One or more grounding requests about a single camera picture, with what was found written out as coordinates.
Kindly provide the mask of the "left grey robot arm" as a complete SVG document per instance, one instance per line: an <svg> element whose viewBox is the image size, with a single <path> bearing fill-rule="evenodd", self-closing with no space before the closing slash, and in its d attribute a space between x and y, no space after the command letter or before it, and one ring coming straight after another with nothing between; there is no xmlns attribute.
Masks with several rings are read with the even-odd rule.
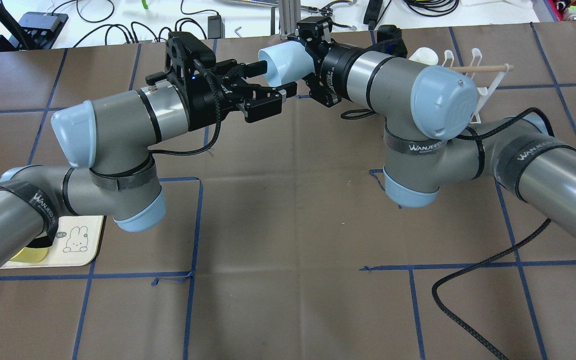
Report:
<svg viewBox="0 0 576 360"><path fill-rule="evenodd" d="M27 165L0 175L0 267L23 248L53 243L61 218L109 215L122 230L159 223L166 201L151 146L215 125L214 136L189 157L215 145L222 121L240 111L251 123L278 115L297 93L266 60L167 60L146 86L62 109L51 126L68 166Z"/></svg>

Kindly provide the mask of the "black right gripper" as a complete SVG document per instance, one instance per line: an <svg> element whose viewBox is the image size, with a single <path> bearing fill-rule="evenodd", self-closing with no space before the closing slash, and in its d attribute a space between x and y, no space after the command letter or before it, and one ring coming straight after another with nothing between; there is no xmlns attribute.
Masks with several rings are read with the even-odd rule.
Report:
<svg viewBox="0 0 576 360"><path fill-rule="evenodd" d="M297 30L288 35L288 41L300 43L313 58L315 71L306 76L310 98L327 108L342 99L349 100L350 68L365 50L334 41L330 36L333 20L329 16L309 16L296 25Z"/></svg>

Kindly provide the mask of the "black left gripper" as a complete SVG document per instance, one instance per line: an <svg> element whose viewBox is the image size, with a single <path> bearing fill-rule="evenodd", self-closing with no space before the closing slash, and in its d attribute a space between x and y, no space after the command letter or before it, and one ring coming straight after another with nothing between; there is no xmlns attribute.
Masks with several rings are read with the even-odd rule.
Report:
<svg viewBox="0 0 576 360"><path fill-rule="evenodd" d="M217 100L208 84L196 70L178 71L178 90L185 101L188 131L214 125L217 121L216 103L221 107L221 117L236 111L236 104L251 124L282 112L287 98L297 95L297 82L291 81L276 87L245 82L248 78L265 75L268 62L239 63L235 59L219 61L208 72L208 79L215 84Z"/></svg>

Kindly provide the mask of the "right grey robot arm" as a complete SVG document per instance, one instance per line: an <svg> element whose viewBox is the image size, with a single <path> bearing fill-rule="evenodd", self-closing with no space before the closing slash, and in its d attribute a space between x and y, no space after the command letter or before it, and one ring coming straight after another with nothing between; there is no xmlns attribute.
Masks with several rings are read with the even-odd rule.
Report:
<svg viewBox="0 0 576 360"><path fill-rule="evenodd" d="M576 239L576 148L554 136L544 112L473 124L479 92L466 70L408 59L394 25L366 48L331 29L329 17L300 20L290 65L307 64L298 75L320 104L348 100L384 116L384 189L394 203L426 207L443 185L491 176Z"/></svg>

